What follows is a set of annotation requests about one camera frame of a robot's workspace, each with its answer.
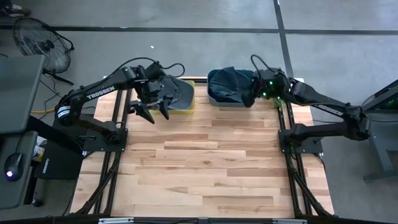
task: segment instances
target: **fan guard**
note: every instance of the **fan guard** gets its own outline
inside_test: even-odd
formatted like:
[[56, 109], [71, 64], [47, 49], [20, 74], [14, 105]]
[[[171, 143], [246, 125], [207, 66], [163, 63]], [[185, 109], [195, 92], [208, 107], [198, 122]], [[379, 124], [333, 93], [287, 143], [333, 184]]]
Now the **fan guard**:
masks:
[[63, 73], [70, 66], [72, 42], [55, 32], [46, 23], [33, 18], [22, 17], [13, 27], [14, 41], [24, 55], [44, 55], [44, 73]]

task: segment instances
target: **wooden table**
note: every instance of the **wooden table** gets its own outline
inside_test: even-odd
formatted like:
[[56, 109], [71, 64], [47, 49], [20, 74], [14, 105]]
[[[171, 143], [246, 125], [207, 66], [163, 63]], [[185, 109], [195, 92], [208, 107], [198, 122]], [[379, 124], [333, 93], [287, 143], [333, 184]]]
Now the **wooden table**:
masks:
[[[95, 118], [111, 120], [115, 99], [116, 92], [101, 97]], [[297, 123], [312, 124], [309, 107], [293, 105], [293, 109]], [[279, 120], [271, 100], [257, 100], [249, 109], [214, 107], [208, 102], [206, 85], [197, 84], [192, 115], [171, 115], [169, 121], [155, 115], [154, 119], [155, 124], [150, 124], [129, 115], [112, 216], [294, 216], [277, 138]], [[103, 157], [103, 152], [96, 152], [84, 160], [71, 212], [97, 187]], [[303, 164], [308, 187], [333, 213], [319, 158], [304, 154]], [[304, 210], [302, 192], [297, 192]]]

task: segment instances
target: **robotic arm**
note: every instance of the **robotic arm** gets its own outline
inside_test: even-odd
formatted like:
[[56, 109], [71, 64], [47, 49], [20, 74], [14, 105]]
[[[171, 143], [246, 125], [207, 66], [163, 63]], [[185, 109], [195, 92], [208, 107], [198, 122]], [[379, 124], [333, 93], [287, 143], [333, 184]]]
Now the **robotic arm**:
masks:
[[[116, 90], [135, 89], [140, 100], [130, 102], [129, 113], [135, 113], [153, 124], [155, 121], [149, 110], [153, 106], [159, 105], [160, 112], [166, 119], [169, 119], [167, 107], [173, 96], [158, 97], [158, 93], [163, 87], [161, 79], [166, 76], [162, 68], [158, 62], [154, 62], [147, 68], [142, 66], [120, 67], [120, 69], [115, 70], [103, 80], [87, 86], [81, 86], [79, 89], [72, 90], [62, 97], [59, 104], [55, 107], [55, 119], [64, 126], [77, 125], [100, 133], [104, 138], [105, 144], [117, 144], [124, 130], [118, 129], [112, 121], [102, 122], [81, 114], [83, 105], [90, 100], [97, 99]], [[84, 138], [83, 140], [96, 139], [96, 137], [90, 136], [85, 136]]]
[[284, 130], [283, 133], [284, 141], [292, 146], [300, 147], [306, 139], [312, 137], [345, 136], [357, 141], [369, 137], [366, 115], [360, 106], [351, 106], [350, 103], [324, 96], [310, 85], [287, 78], [279, 68], [258, 70], [255, 73], [251, 87], [242, 95], [242, 100], [246, 107], [250, 107], [256, 98], [279, 98], [301, 106], [314, 106], [344, 120], [319, 126], [295, 124], [291, 130]]

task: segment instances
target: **yellow cable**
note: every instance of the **yellow cable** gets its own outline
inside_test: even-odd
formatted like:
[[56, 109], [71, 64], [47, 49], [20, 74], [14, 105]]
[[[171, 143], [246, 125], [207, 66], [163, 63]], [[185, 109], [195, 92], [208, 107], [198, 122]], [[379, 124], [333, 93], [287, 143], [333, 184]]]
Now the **yellow cable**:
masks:
[[31, 111], [31, 113], [49, 113], [49, 112], [53, 112], [54, 108], [47, 110], [47, 111]]

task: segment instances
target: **dark blue fabric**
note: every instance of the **dark blue fabric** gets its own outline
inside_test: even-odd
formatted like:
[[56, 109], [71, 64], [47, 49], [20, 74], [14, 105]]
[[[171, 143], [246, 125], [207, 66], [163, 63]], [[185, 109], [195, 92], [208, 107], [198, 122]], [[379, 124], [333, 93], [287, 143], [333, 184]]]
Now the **dark blue fabric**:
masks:
[[10, 6], [12, 3], [10, 0], [0, 0], [0, 8]]
[[243, 74], [236, 71], [234, 67], [228, 67], [219, 70], [214, 76], [209, 78], [209, 94], [215, 100], [242, 103], [242, 92], [250, 87], [252, 72], [245, 71], [245, 74]]

